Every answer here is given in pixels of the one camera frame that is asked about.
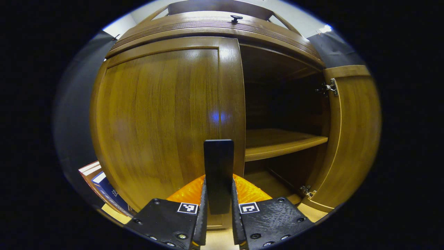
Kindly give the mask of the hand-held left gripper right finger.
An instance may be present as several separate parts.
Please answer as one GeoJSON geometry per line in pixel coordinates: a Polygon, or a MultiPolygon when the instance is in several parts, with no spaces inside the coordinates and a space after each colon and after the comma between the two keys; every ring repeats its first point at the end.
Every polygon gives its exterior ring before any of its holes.
{"type": "Polygon", "coordinates": [[[257,188],[243,178],[233,175],[231,187],[232,230],[234,243],[240,250],[271,250],[309,231],[315,223],[309,220],[285,197],[262,201],[241,202],[242,191],[257,188]]]}

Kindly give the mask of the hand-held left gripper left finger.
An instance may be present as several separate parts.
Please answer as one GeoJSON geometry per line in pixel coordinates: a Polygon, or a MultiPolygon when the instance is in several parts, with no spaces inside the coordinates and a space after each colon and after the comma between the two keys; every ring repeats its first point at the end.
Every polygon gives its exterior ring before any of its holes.
{"type": "Polygon", "coordinates": [[[201,176],[170,199],[154,198],[124,228],[146,239],[149,250],[199,250],[206,244],[207,188],[201,176]]]}

